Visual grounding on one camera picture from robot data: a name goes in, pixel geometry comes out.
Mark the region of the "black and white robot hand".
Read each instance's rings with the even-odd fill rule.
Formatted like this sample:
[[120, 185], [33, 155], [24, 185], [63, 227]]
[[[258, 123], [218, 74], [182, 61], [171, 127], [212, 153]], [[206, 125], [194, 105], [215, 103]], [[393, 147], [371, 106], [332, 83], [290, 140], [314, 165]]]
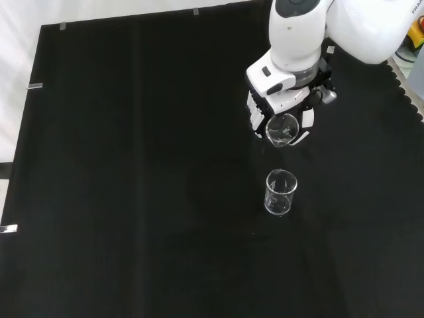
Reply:
[[246, 71], [254, 133], [276, 148], [304, 140], [314, 125], [314, 108], [337, 98], [331, 74], [328, 54], [307, 70], [289, 73], [273, 63], [271, 52], [265, 53]]

